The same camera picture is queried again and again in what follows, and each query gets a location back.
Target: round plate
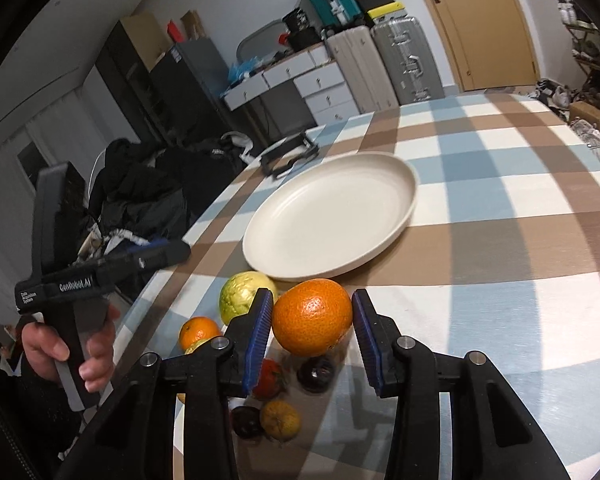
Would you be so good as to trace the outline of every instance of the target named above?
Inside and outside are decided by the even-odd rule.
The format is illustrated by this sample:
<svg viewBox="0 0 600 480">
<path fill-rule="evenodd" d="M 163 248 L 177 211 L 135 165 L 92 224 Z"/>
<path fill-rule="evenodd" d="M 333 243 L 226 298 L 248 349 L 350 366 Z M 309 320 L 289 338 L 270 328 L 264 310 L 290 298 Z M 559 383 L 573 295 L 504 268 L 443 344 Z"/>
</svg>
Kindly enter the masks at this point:
<svg viewBox="0 0 600 480">
<path fill-rule="evenodd" d="M 276 280 L 330 278 L 368 262 L 404 230 L 415 170 L 388 153 L 337 157 L 275 190 L 251 218 L 242 252 Z"/>
</svg>

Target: white drawer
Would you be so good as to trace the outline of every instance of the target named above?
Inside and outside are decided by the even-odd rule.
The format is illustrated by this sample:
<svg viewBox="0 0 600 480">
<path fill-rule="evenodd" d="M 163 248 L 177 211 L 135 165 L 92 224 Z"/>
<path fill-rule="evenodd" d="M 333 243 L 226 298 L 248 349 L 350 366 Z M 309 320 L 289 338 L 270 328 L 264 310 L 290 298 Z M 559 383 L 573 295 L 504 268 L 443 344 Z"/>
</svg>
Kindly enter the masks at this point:
<svg viewBox="0 0 600 480">
<path fill-rule="evenodd" d="M 340 71 L 340 67 L 336 62 L 329 63 L 311 72 L 301 75 L 294 79 L 296 88 L 300 92 L 302 97 L 307 97 L 311 94 L 315 94 L 325 88 L 331 88 L 332 86 L 344 83 L 344 77 Z"/>
<path fill-rule="evenodd" d="M 331 108 L 337 105 L 346 103 L 347 101 L 353 101 L 353 96 L 349 91 L 346 83 L 341 83 L 332 88 L 322 90 L 317 94 L 307 97 L 305 100 L 306 105 L 311 110 L 312 114 L 317 114 L 327 108 Z"/>
<path fill-rule="evenodd" d="M 269 90 L 269 85 L 262 76 L 262 72 L 245 79 L 237 87 L 232 88 L 224 96 L 224 102 L 229 110 L 235 110 L 260 94 Z"/>
<path fill-rule="evenodd" d="M 315 65 L 312 57 L 309 56 L 308 52 L 303 52 L 297 56 L 280 61 L 277 65 L 265 70 L 263 74 L 269 86 L 273 88 L 314 68 Z"/>
<path fill-rule="evenodd" d="M 309 51 L 309 54 L 313 58 L 316 66 L 322 66 L 331 61 L 331 56 L 329 56 L 327 48 L 324 45 L 321 45 L 317 48 L 312 48 Z"/>
<path fill-rule="evenodd" d="M 341 105 L 327 108 L 326 110 L 314 114 L 314 119 L 318 126 L 322 126 L 323 124 L 343 121 L 358 114 L 358 107 L 355 102 L 347 101 Z"/>
</svg>

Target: white cable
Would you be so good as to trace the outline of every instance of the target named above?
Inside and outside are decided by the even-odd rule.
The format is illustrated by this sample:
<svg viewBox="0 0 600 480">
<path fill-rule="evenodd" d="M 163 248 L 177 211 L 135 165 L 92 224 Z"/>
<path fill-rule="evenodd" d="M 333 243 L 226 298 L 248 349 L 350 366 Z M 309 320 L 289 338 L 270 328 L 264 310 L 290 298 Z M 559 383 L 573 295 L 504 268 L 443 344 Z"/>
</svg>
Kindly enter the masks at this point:
<svg viewBox="0 0 600 480">
<path fill-rule="evenodd" d="M 106 151 L 107 151 L 107 149 L 105 148 L 104 150 L 102 150 L 100 152 L 100 154 L 96 157 L 96 161 L 93 163 L 93 168 L 91 168 L 91 174 L 89 176 L 89 187 L 87 188 L 87 200 L 89 200 L 91 198 L 91 179 L 93 178 L 93 172 L 96 170 L 96 166 L 98 165 L 98 161 L 100 160 L 100 157 Z"/>
</svg>

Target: door frame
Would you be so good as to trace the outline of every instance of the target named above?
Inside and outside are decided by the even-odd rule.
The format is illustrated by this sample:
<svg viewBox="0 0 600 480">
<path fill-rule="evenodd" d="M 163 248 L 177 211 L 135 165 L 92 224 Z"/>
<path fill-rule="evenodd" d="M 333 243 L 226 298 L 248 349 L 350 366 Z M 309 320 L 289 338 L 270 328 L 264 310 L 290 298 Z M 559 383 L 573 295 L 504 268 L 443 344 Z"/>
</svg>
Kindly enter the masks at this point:
<svg viewBox="0 0 600 480">
<path fill-rule="evenodd" d="M 451 42 L 449 41 L 448 36 L 446 35 L 445 27 L 442 23 L 442 19 L 438 14 L 438 10 L 436 9 L 435 4 L 432 0 L 424 0 L 427 9 L 429 9 L 429 13 L 433 19 L 433 23 L 436 25 L 436 29 L 438 30 L 438 34 L 440 35 L 440 40 L 442 40 L 442 46 L 445 49 L 446 58 L 449 61 L 449 65 L 451 66 L 451 72 L 453 73 L 454 79 L 456 80 L 456 86 L 458 86 L 459 91 L 464 91 L 464 84 L 462 83 L 462 77 L 460 76 L 460 69 L 458 67 L 458 60 L 456 59 L 456 55 L 454 54 L 453 49 L 451 48 Z M 516 9 L 522 16 L 522 22 L 525 27 L 526 33 L 526 42 L 529 45 L 529 49 L 531 50 L 532 61 L 534 64 L 534 73 L 536 75 L 536 80 L 540 79 L 539 65 L 538 65 L 538 56 L 536 55 L 536 47 L 534 42 L 531 39 L 531 33 L 529 31 L 529 24 L 526 19 L 526 14 L 520 5 L 520 0 L 514 0 L 516 4 Z"/>
</svg>

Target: door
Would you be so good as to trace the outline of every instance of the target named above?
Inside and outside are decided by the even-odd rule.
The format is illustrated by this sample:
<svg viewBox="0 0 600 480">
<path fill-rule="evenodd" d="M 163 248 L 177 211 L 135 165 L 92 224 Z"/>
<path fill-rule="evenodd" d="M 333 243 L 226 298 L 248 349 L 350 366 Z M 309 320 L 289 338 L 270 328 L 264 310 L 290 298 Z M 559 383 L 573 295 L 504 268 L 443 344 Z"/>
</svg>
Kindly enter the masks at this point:
<svg viewBox="0 0 600 480">
<path fill-rule="evenodd" d="M 535 84 L 534 51 L 518 0 L 426 1 L 464 90 Z"/>
</svg>

